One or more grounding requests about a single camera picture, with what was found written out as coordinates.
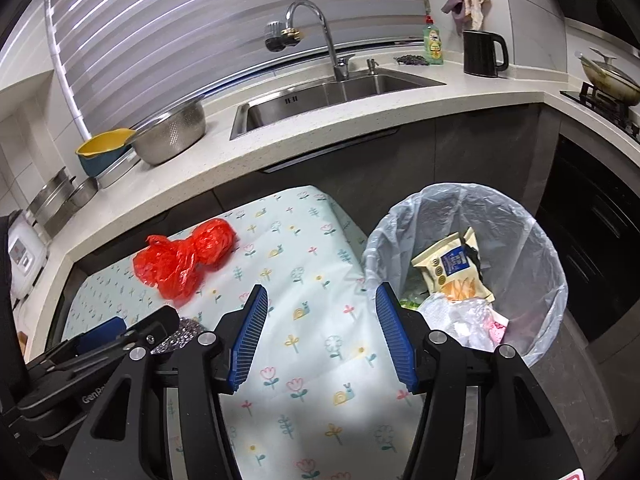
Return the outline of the yellow green snack bag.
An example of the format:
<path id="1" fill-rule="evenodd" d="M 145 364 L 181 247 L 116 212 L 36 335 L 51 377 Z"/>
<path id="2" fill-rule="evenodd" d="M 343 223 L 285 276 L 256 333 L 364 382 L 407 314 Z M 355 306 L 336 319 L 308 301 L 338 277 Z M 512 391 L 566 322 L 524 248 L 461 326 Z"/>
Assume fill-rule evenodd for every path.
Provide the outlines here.
<path id="1" fill-rule="evenodd" d="M 409 284 L 401 293 L 400 305 L 409 310 L 418 310 L 420 305 L 430 296 L 425 284 Z"/>

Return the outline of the steel wool scrubber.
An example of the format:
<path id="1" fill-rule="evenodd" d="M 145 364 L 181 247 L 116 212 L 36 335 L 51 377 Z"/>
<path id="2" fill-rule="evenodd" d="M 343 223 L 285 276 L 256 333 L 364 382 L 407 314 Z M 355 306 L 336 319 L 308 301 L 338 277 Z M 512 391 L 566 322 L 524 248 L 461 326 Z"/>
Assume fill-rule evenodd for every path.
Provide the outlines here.
<path id="1" fill-rule="evenodd" d="M 152 350 L 152 354 L 168 353 L 181 349 L 205 331 L 206 328 L 198 322 L 198 320 L 194 320 L 194 318 L 180 318 L 178 330 L 155 347 Z"/>

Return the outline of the white plastic bag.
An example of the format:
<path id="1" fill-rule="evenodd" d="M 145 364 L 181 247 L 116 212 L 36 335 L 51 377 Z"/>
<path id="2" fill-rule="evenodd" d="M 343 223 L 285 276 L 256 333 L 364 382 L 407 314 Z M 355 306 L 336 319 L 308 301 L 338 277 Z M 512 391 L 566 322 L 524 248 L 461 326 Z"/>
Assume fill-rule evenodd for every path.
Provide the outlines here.
<path id="1" fill-rule="evenodd" d="M 494 351 L 496 344 L 490 339 L 486 322 L 492 320 L 488 302 L 480 298 L 451 301 L 438 292 L 427 297 L 418 312 L 431 330 L 440 330 L 454 338 L 463 347 Z"/>

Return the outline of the cream snack bag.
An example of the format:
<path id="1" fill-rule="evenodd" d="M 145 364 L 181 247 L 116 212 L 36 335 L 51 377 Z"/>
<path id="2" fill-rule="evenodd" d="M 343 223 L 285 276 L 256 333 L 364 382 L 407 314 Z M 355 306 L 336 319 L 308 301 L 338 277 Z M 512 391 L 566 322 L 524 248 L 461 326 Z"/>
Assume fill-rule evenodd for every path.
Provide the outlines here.
<path id="1" fill-rule="evenodd" d="M 473 228 L 452 233 L 411 260 L 430 294 L 441 292 L 451 301 L 480 298 L 490 304 L 494 294 L 485 286 L 480 270 L 480 248 Z"/>

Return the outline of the red plastic bag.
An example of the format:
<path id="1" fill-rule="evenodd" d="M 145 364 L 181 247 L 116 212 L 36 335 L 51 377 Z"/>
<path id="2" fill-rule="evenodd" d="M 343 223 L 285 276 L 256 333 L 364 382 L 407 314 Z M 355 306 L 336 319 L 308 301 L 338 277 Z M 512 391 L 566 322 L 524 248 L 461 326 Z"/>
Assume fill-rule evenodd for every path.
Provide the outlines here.
<path id="1" fill-rule="evenodd" d="M 134 275 L 146 286 L 156 288 L 163 300 L 181 307 L 195 295 L 205 274 L 226 262 L 235 239 L 231 224 L 217 218 L 200 224 L 181 240 L 150 235 L 148 246 L 132 260 Z"/>

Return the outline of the trash bin with clear liner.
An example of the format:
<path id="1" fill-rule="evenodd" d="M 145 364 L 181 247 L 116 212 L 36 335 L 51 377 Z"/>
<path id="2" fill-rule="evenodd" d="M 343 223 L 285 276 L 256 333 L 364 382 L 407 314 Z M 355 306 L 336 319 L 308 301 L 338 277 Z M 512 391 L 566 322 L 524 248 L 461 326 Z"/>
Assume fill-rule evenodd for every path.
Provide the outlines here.
<path id="1" fill-rule="evenodd" d="M 553 344 L 568 299 L 539 223 L 481 184 L 431 184 L 405 198 L 370 234 L 362 263 L 369 295 L 388 283 L 432 327 L 479 349 L 510 344 L 527 365 Z"/>

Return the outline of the floral tablecloth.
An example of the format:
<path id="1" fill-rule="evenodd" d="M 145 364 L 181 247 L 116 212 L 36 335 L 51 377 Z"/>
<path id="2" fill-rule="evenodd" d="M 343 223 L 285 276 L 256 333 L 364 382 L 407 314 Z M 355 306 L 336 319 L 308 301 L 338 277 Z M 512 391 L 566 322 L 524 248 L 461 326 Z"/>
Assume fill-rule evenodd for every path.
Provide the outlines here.
<path id="1" fill-rule="evenodd" d="M 224 266 L 180 308 L 212 328 L 255 285 L 268 314 L 247 380 L 221 400 L 247 479 L 398 479 L 422 402 L 398 380 L 360 266 L 366 238 L 332 198 L 289 188 L 224 214 Z"/>

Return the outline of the white rice cooker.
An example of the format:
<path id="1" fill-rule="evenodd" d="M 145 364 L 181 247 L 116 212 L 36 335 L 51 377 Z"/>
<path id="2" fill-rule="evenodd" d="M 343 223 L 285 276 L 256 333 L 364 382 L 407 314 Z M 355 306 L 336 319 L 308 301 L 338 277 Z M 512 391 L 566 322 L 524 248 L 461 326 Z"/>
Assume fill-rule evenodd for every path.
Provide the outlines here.
<path id="1" fill-rule="evenodd" d="M 9 220 L 8 251 L 11 261 L 11 294 L 25 299 L 35 286 L 48 260 L 48 248 L 21 209 L 13 211 Z"/>

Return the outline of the stacked steel pots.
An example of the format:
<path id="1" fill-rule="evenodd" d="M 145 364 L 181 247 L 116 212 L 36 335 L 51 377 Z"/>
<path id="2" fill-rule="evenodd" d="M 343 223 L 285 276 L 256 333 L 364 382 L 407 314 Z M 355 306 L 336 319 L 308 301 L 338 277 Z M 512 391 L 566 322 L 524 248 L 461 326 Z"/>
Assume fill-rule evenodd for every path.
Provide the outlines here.
<path id="1" fill-rule="evenodd" d="M 38 224 L 48 237 L 56 237 L 73 217 L 74 206 L 70 201 L 75 191 L 73 180 L 65 167 L 58 170 L 26 209 L 27 220 Z"/>

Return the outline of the small steel bowl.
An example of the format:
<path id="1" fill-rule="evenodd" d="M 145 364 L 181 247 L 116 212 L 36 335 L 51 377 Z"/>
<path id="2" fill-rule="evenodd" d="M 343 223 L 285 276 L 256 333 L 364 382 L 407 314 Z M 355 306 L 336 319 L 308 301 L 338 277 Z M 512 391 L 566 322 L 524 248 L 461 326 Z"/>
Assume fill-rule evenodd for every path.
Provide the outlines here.
<path id="1" fill-rule="evenodd" d="M 75 210 L 79 210 L 82 207 L 85 207 L 90 200 L 96 196 L 96 193 L 99 191 L 98 181 L 94 177 L 87 178 L 83 180 L 77 188 L 74 189 L 74 192 L 70 194 L 68 201 L 72 204 Z"/>

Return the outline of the white rectangular tray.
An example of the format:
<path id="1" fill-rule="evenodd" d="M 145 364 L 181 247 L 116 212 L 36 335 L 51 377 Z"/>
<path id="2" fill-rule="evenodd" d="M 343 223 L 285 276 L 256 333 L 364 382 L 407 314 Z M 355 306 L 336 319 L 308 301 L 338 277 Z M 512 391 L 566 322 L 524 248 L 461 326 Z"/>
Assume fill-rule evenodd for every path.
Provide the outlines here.
<path id="1" fill-rule="evenodd" d="M 99 188 L 108 188 L 129 172 L 137 163 L 140 162 L 140 156 L 134 151 L 126 151 L 125 154 L 111 163 L 97 177 Z"/>

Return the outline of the yellow and teal basin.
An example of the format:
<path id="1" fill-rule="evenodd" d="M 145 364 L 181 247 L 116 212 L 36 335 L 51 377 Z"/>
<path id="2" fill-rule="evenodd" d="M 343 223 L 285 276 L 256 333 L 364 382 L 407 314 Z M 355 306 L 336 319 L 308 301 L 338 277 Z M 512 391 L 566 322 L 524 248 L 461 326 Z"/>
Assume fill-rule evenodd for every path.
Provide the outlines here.
<path id="1" fill-rule="evenodd" d="M 76 155 L 86 175 L 95 178 L 129 151 L 127 140 L 133 135 L 134 130 L 119 128 L 97 134 L 78 146 Z"/>

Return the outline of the stainless steel mixing bowl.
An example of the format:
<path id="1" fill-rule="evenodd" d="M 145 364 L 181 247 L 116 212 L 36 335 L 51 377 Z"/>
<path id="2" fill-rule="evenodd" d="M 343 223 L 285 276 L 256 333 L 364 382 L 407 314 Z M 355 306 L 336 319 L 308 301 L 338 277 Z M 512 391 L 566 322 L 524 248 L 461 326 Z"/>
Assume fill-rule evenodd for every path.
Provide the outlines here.
<path id="1" fill-rule="evenodd" d="M 126 144 L 150 166 L 160 166 L 186 151 L 206 133 L 200 100 L 191 100 L 149 119 Z"/>

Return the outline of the black oven front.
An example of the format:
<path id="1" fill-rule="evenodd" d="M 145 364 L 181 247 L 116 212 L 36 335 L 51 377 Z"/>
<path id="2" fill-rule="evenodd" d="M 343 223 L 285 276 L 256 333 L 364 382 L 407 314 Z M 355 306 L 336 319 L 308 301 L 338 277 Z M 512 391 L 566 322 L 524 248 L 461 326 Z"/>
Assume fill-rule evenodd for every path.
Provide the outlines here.
<path id="1" fill-rule="evenodd" d="M 639 300 L 639 197 L 561 136 L 536 219 L 562 263 L 568 310 L 594 341 Z"/>

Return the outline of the stainless steel sink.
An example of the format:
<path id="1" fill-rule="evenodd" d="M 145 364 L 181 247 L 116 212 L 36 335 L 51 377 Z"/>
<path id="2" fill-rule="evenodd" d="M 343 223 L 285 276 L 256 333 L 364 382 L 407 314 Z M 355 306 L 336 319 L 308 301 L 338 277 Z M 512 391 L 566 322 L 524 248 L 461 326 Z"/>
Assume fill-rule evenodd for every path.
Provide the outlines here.
<path id="1" fill-rule="evenodd" d="M 258 96 L 241 104 L 235 112 L 230 139 L 235 140 L 255 129 L 323 107 L 354 102 L 370 96 L 399 91 L 444 86 L 445 83 L 398 70 L 360 70 L 345 81 L 323 78 L 296 84 Z"/>

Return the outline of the dark scouring pad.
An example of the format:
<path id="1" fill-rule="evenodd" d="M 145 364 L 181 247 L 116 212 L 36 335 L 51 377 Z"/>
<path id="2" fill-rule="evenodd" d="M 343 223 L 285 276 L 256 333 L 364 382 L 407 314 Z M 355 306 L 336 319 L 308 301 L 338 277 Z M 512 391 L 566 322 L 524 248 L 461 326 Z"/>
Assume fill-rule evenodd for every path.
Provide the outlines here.
<path id="1" fill-rule="evenodd" d="M 395 56 L 394 60 L 398 65 L 402 66 L 429 66 L 430 62 L 422 55 L 404 54 Z"/>

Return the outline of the green dish soap bottle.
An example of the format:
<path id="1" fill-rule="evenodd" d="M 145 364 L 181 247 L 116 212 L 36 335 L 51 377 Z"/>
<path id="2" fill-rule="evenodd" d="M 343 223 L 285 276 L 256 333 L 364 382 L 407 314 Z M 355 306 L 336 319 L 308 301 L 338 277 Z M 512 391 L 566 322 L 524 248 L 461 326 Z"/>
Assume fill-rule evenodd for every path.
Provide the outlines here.
<path id="1" fill-rule="evenodd" d="M 430 65 L 444 64 L 444 55 L 442 54 L 442 38 L 440 32 L 435 25 L 431 15 L 425 17 L 425 26 L 423 29 L 423 40 L 425 58 Z"/>

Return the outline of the black electric kettle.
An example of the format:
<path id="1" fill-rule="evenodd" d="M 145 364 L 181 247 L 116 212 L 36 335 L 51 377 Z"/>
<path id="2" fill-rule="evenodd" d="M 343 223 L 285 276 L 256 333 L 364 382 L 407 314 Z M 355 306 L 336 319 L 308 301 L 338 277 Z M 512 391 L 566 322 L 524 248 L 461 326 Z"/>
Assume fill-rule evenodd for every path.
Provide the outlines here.
<path id="1" fill-rule="evenodd" d="M 465 29 L 463 71 L 468 75 L 497 78 L 510 66 L 506 40 L 495 32 Z"/>

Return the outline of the black gas stove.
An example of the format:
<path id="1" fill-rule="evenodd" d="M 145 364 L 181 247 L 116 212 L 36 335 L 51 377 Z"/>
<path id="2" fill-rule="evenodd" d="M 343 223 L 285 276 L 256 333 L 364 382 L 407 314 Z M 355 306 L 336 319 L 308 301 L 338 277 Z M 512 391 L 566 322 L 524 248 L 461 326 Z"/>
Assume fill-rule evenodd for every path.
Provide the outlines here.
<path id="1" fill-rule="evenodd" d="M 593 110 L 608 122 L 616 125 L 634 142 L 639 142 L 639 123 L 632 118 L 630 107 L 627 104 L 598 90 L 589 82 L 584 82 L 579 91 L 562 90 L 561 94 Z"/>

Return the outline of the chrome faucet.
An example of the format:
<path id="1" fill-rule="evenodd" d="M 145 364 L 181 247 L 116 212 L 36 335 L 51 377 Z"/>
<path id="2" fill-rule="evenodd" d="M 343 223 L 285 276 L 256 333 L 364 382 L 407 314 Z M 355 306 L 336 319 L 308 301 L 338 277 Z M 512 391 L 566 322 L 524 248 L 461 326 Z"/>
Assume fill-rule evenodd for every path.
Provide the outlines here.
<path id="1" fill-rule="evenodd" d="M 294 23 L 295 12 L 298 8 L 309 10 L 319 22 L 314 26 L 298 27 Z M 269 22 L 264 31 L 264 44 L 270 52 L 281 52 L 287 48 L 297 47 L 310 32 L 311 42 L 315 47 L 322 44 L 326 47 L 331 62 L 334 79 L 338 82 L 349 80 L 349 60 L 352 55 L 339 56 L 335 49 L 329 22 L 322 10 L 310 0 L 294 0 L 286 9 L 282 21 Z"/>

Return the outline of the wok with glass lid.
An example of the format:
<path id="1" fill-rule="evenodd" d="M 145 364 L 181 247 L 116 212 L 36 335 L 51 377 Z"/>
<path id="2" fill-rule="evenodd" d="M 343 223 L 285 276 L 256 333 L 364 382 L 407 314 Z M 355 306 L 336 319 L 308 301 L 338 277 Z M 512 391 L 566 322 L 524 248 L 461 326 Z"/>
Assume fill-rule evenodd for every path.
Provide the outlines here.
<path id="1" fill-rule="evenodd" d="M 631 76 L 628 76 L 613 64 L 615 56 L 604 54 L 596 48 L 591 48 L 591 51 L 600 55 L 602 60 L 595 61 L 587 58 L 580 51 L 575 52 L 575 56 L 582 64 L 582 70 L 588 80 L 598 90 L 607 93 L 613 99 L 619 100 L 628 106 L 638 105 L 640 87 Z"/>

